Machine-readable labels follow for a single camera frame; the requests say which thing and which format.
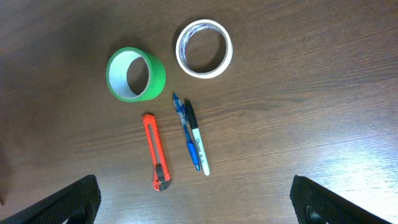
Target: orange utility knife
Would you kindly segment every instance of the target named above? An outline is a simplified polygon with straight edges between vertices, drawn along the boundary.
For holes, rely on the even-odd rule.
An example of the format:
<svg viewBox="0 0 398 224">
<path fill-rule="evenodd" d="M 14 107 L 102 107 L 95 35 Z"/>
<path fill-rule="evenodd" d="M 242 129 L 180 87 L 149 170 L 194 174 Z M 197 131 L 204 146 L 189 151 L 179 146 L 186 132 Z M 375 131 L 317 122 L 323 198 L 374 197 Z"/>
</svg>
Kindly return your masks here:
<svg viewBox="0 0 398 224">
<path fill-rule="evenodd" d="M 154 188 L 157 191 L 162 191 L 170 185 L 171 175 L 160 140 L 159 129 L 154 115 L 145 114 L 142 119 L 154 165 Z"/>
</svg>

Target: marker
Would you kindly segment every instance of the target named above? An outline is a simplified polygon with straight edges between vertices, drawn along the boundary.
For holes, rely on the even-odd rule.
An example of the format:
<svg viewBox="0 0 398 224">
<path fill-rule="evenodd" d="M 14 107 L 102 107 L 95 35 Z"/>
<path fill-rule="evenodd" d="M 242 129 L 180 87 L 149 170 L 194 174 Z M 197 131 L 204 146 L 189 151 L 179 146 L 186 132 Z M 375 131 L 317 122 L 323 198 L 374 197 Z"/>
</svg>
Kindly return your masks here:
<svg viewBox="0 0 398 224">
<path fill-rule="evenodd" d="M 200 131 L 198 128 L 198 122 L 197 118 L 195 117 L 195 113 L 193 112 L 193 107 L 191 105 L 191 102 L 189 102 L 189 100 L 185 100 L 184 105 L 185 105 L 185 110 L 187 111 L 187 116 L 189 120 L 189 125 L 191 126 L 193 138 L 197 145 L 197 151 L 201 162 L 201 168 L 203 169 L 205 175 L 210 175 L 209 164 L 207 163 L 205 148 L 203 147 L 203 142 L 201 140 Z"/>
</svg>

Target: pen cap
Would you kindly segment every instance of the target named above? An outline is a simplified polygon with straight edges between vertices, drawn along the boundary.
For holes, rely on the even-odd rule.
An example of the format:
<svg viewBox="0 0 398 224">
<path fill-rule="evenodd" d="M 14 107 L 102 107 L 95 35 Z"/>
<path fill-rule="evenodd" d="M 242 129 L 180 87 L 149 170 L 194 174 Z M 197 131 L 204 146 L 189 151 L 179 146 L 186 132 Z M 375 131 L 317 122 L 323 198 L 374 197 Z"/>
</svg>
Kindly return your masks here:
<svg viewBox="0 0 398 224">
<path fill-rule="evenodd" d="M 189 102 L 189 100 L 185 100 L 184 105 L 187 111 L 188 121 L 191 129 L 198 128 L 197 118 L 195 117 L 195 113 L 193 112 L 191 102 Z"/>
</svg>

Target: packing tape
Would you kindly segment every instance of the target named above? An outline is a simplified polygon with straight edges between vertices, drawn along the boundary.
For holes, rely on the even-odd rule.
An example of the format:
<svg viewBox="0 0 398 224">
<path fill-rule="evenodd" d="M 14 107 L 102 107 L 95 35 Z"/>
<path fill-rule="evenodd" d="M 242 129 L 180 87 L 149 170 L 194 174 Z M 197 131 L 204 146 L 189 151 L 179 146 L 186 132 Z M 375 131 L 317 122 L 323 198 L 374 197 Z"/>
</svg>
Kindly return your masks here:
<svg viewBox="0 0 398 224">
<path fill-rule="evenodd" d="M 213 29 L 217 32 L 219 32 L 225 39 L 226 43 L 226 52 L 223 61 L 220 63 L 220 65 L 214 69 L 213 71 L 210 72 L 205 72 L 205 73 L 198 73 L 192 71 L 188 67 L 187 63 L 187 57 L 185 55 L 185 47 L 187 46 L 187 43 L 189 39 L 196 33 L 199 32 L 203 29 Z M 221 26 L 219 23 L 215 21 L 211 21 L 209 19 L 201 19 L 195 22 L 192 22 L 189 24 L 184 30 L 181 32 L 180 36 L 177 39 L 177 44 L 175 48 L 175 54 L 177 56 L 177 61 L 180 64 L 181 68 L 188 73 L 189 75 L 197 78 L 214 78 L 218 76 L 219 74 L 223 73 L 223 71 L 228 67 L 229 63 L 231 62 L 232 59 L 232 42 L 231 38 L 229 38 L 229 35 L 225 28 Z"/>
<path fill-rule="evenodd" d="M 130 64 L 142 57 L 148 66 L 148 82 L 140 94 L 131 91 L 127 83 L 127 70 Z M 124 47 L 115 52 L 106 67 L 106 81 L 112 94 L 124 102 L 151 100 L 158 96 L 166 83 L 166 71 L 162 62 L 152 54 L 134 47 Z"/>
</svg>

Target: green tape roll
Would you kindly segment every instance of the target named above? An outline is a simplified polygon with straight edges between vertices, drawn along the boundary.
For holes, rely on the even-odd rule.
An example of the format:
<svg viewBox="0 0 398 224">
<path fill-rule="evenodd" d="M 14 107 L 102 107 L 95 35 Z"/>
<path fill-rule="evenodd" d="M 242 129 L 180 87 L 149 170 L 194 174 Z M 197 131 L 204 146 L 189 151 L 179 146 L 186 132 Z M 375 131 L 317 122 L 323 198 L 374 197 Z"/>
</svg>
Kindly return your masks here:
<svg viewBox="0 0 398 224">
<path fill-rule="evenodd" d="M 144 91 L 135 94 L 127 83 L 127 70 L 130 64 L 142 57 L 148 66 L 148 82 Z M 124 102 L 151 100 L 158 96 L 166 83 L 166 71 L 162 62 L 152 54 L 134 47 L 124 47 L 115 52 L 106 67 L 106 82 L 112 94 Z"/>
</svg>

